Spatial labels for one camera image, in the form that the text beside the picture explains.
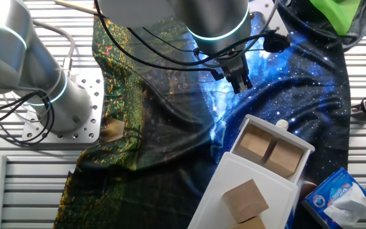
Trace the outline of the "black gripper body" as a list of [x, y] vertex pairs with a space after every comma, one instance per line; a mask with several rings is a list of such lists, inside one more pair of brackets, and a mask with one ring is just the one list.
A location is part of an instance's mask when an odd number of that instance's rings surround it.
[[247, 64], [246, 56], [241, 55], [232, 59], [219, 60], [222, 65], [224, 77], [228, 80], [235, 76], [247, 77], [249, 74], [249, 68]]

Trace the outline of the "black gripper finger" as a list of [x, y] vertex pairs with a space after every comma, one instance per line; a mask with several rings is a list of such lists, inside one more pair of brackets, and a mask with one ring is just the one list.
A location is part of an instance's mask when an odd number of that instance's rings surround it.
[[236, 75], [232, 77], [232, 87], [234, 90], [234, 93], [239, 94], [243, 91], [243, 80], [240, 75]]
[[245, 85], [246, 89], [251, 89], [253, 87], [250, 78], [248, 77], [247, 73], [242, 73], [241, 78], [243, 80], [243, 84]]

